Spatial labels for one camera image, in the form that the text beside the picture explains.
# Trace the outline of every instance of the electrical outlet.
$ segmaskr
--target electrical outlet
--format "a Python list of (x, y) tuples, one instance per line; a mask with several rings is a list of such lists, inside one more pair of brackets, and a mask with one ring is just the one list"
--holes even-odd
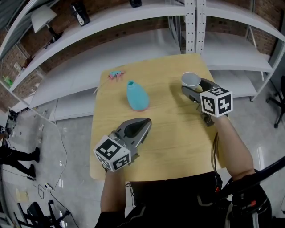
[(19, 73), (21, 73), (22, 67), (20, 66), (19, 63), (16, 62), (16, 63), (14, 64), (14, 67), (15, 67), (15, 69), (16, 69)]

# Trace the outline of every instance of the small cup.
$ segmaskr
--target small cup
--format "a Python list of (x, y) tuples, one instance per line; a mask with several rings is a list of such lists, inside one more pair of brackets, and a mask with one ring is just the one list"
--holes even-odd
[(182, 75), (181, 81), (183, 86), (190, 87), (194, 90), (199, 86), (201, 78), (195, 73), (185, 72)]

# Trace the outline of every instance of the pink toy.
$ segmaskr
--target pink toy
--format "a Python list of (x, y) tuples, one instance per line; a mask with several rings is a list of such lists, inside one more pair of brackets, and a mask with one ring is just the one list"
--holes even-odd
[(116, 81), (118, 81), (118, 78), (121, 77), (122, 79), (122, 76), (125, 72), (124, 71), (112, 71), (110, 74), (109, 74), (109, 78), (111, 80), (113, 80), (114, 78), (116, 78)]

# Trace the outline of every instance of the blue vase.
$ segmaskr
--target blue vase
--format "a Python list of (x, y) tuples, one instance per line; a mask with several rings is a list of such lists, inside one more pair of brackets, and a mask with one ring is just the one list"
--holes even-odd
[(133, 110), (144, 111), (148, 108), (150, 99), (146, 91), (138, 83), (128, 81), (126, 95)]

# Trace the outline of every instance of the chair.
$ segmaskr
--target chair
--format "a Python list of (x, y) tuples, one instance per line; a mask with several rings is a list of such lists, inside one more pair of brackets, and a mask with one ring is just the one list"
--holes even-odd
[(50, 204), (53, 204), (53, 201), (49, 201), (49, 213), (50, 216), (44, 216), (39, 204), (37, 202), (33, 202), (27, 209), (27, 214), (23, 212), (23, 209), (19, 203), (17, 203), (18, 208), (21, 212), (21, 215), (24, 219), (24, 222), (19, 221), (16, 214), (14, 213), (15, 218), (18, 221), (18, 224), (20, 227), (27, 226), (27, 227), (33, 227), (33, 228), (50, 228), (51, 226), (54, 226), (55, 228), (61, 228), (60, 222), (70, 214), (69, 211), (66, 211), (65, 214), (55, 219), (55, 216), (53, 214), (53, 210), (50, 206)]
[[(282, 76), (282, 77), (281, 77), (281, 92), (282, 92), (283, 96), (285, 96), (285, 76)], [(279, 119), (278, 119), (278, 121), (274, 124), (274, 127), (275, 127), (275, 128), (278, 128), (278, 124), (280, 123), (280, 121), (281, 121), (281, 119), (282, 119), (282, 117), (283, 117), (283, 115), (284, 115), (284, 113), (285, 113), (285, 99), (283, 99), (283, 98), (281, 97), (281, 94), (280, 94), (279, 91), (277, 91), (274, 95), (275, 95), (275, 96), (278, 95), (278, 97), (280, 98), (280, 101), (281, 101), (281, 102), (279, 102), (279, 101), (277, 101), (276, 99), (270, 97), (270, 98), (267, 98), (267, 99), (266, 99), (266, 103), (268, 103), (269, 101), (272, 101), (274, 104), (276, 104), (276, 105), (278, 105), (279, 107), (281, 107), (281, 114), (280, 114), (280, 116), (279, 116)]]

